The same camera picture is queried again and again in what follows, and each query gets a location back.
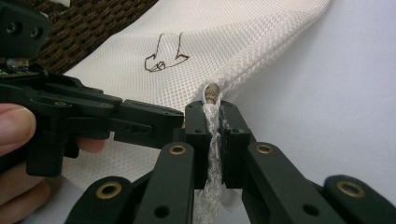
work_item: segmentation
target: brown woven fabric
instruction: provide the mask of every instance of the brown woven fabric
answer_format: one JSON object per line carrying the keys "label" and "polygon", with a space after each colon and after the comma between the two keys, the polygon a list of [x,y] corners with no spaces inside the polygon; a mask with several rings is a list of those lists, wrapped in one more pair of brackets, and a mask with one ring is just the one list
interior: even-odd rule
{"label": "brown woven fabric", "polygon": [[54,23],[38,55],[52,73],[64,73],[111,35],[136,21],[158,0],[71,0],[69,8],[45,0],[22,0]]}

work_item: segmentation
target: white mesh fabric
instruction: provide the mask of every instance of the white mesh fabric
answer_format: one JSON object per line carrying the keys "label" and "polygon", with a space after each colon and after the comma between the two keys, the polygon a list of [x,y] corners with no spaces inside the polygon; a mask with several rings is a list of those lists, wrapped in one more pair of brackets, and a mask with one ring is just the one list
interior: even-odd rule
{"label": "white mesh fabric", "polygon": [[[330,0],[168,0],[110,37],[67,75],[106,94],[184,110],[208,83],[222,93],[275,59]],[[64,176],[87,188],[108,175],[136,180],[157,149],[107,141],[97,155],[64,162]]]}

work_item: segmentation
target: metal screw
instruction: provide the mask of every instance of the metal screw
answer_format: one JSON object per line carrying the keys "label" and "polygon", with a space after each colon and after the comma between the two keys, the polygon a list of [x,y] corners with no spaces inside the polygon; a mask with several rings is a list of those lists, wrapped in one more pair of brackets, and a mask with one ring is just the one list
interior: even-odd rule
{"label": "metal screw", "polygon": [[7,34],[8,35],[15,35],[17,33],[18,27],[17,24],[12,22],[8,27],[7,27]]}
{"label": "metal screw", "polygon": [[35,28],[35,29],[33,30],[33,32],[30,34],[30,36],[31,36],[32,38],[36,38],[36,37],[38,37],[39,34],[40,34],[40,32],[38,31],[37,28]]}

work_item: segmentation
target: drawing on fabric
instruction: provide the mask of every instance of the drawing on fabric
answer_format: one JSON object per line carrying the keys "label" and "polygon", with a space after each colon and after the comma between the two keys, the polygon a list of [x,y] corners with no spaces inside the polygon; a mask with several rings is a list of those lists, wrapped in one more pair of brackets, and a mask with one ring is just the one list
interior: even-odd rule
{"label": "drawing on fabric", "polygon": [[150,73],[160,72],[165,68],[174,67],[186,62],[190,56],[180,53],[182,34],[161,34],[155,53],[148,56],[145,60],[145,69]]}

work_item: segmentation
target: screw hole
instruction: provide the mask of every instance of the screw hole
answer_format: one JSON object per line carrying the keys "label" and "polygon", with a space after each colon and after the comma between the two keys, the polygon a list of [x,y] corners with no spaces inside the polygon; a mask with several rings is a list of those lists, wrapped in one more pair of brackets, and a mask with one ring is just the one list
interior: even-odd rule
{"label": "screw hole", "polygon": [[258,145],[258,146],[256,146],[256,150],[262,154],[270,154],[270,153],[274,152],[273,148],[266,146],[266,145]]}
{"label": "screw hole", "polygon": [[117,190],[115,186],[107,186],[104,189],[102,189],[102,193],[104,194],[112,194]]}
{"label": "screw hole", "polygon": [[319,210],[314,205],[305,204],[303,209],[309,216],[317,217],[319,215]]}
{"label": "screw hole", "polygon": [[337,183],[337,188],[339,188],[343,193],[355,198],[361,198],[365,196],[364,189],[350,181],[340,181]]}
{"label": "screw hole", "polygon": [[167,217],[170,213],[171,211],[167,206],[159,206],[154,211],[155,216],[159,218]]}
{"label": "screw hole", "polygon": [[184,154],[186,151],[187,149],[184,148],[183,146],[174,146],[169,148],[169,152],[174,155],[181,155]]}
{"label": "screw hole", "polygon": [[60,102],[60,101],[55,102],[54,104],[55,104],[55,105],[61,105],[61,106],[67,105],[67,103],[65,103],[65,102]]}
{"label": "screw hole", "polygon": [[99,199],[111,199],[121,192],[122,186],[119,182],[107,182],[96,191]]}

